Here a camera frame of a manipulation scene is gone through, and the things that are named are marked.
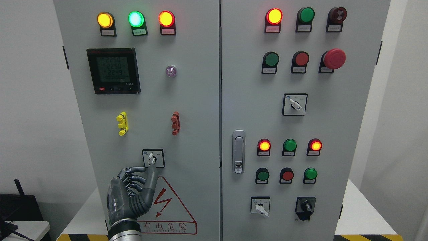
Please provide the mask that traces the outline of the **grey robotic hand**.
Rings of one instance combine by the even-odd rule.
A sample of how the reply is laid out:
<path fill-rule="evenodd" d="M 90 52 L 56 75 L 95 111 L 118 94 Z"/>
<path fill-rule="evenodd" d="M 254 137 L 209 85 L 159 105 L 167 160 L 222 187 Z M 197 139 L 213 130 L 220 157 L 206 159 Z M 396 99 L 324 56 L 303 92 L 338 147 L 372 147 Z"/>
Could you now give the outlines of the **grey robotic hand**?
<path fill-rule="evenodd" d="M 153 202 L 158 170 L 155 164 L 123 168 L 110 182 L 107 195 L 109 223 L 136 219 L 146 214 Z"/>

